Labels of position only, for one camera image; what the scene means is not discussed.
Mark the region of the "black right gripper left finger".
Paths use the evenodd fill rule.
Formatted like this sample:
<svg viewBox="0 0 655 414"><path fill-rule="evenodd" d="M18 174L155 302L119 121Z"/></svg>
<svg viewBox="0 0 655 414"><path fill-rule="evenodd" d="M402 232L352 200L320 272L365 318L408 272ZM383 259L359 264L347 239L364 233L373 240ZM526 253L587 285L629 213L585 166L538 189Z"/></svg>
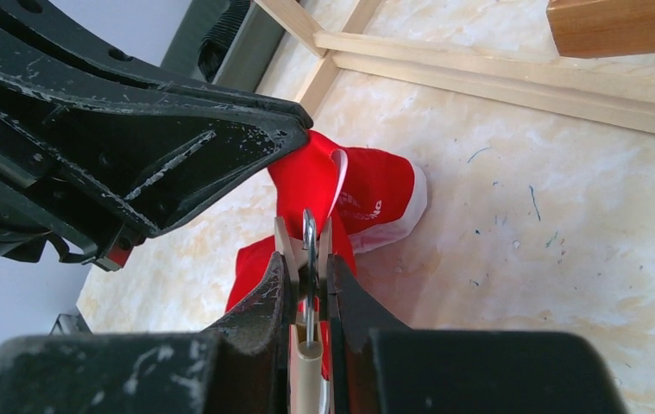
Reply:
<svg viewBox="0 0 655 414"><path fill-rule="evenodd" d="M260 284L200 332L21 336L0 346L0 413L274 413L289 298L273 254Z"/></svg>

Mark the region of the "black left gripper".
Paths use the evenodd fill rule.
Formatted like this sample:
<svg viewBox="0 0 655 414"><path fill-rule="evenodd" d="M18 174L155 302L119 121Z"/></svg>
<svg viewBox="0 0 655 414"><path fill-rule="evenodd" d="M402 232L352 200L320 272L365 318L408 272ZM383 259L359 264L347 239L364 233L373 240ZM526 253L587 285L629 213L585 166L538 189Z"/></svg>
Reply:
<svg viewBox="0 0 655 414"><path fill-rule="evenodd" d="M116 271L304 146L308 129L36 103L0 86L0 258Z"/></svg>

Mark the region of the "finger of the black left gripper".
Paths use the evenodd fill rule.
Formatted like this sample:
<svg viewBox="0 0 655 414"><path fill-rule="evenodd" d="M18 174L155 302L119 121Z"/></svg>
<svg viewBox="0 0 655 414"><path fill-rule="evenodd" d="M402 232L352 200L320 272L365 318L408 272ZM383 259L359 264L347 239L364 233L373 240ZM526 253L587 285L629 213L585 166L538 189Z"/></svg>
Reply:
<svg viewBox="0 0 655 414"><path fill-rule="evenodd" d="M208 85L130 56L47 1L0 1L0 86L42 102L111 114L188 115L308 129L297 103Z"/></svg>

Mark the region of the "beige clip hanger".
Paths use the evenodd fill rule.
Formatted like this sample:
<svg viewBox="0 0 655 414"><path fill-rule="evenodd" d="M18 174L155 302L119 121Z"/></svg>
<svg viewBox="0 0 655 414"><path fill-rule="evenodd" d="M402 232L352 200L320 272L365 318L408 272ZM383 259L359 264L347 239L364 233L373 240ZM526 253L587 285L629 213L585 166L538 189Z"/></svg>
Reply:
<svg viewBox="0 0 655 414"><path fill-rule="evenodd" d="M318 311L319 295L326 292L320 274L326 272L331 249L331 223L325 241L318 238L314 215L302 216L302 236L289 235L286 220L274 219L276 251L286 265L288 345L287 385L290 413L329 413L330 382L322 374L324 340Z"/></svg>

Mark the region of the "black striped garment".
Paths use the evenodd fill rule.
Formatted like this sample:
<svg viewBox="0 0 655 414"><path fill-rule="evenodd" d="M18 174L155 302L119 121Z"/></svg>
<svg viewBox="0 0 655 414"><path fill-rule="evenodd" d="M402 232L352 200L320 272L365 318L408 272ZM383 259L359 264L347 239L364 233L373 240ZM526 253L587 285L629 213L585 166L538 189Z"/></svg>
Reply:
<svg viewBox="0 0 655 414"><path fill-rule="evenodd" d="M242 23L249 12L249 0L231 0L205 34L198 50L198 69L205 81L211 83L223 64Z"/></svg>

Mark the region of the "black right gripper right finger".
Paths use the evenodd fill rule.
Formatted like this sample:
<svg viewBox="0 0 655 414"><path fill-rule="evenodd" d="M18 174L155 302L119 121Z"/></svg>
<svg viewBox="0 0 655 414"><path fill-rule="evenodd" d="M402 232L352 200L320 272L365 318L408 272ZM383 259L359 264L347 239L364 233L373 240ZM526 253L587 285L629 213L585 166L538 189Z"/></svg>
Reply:
<svg viewBox="0 0 655 414"><path fill-rule="evenodd" d="M412 329L327 261L334 413L622 413L599 353L554 331Z"/></svg>

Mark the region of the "red underwear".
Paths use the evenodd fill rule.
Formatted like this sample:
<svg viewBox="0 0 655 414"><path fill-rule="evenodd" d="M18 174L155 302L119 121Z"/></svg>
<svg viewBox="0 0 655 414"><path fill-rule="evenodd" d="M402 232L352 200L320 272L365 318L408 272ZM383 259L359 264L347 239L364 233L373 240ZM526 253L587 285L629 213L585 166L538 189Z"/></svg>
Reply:
<svg viewBox="0 0 655 414"><path fill-rule="evenodd" d="M332 247L351 271L356 254L398 242L414 230L428 204L424 172L376 148L342 147L317 131L306 146L268 167L276 215L287 234L303 237L309 210L317 230L332 223Z"/></svg>

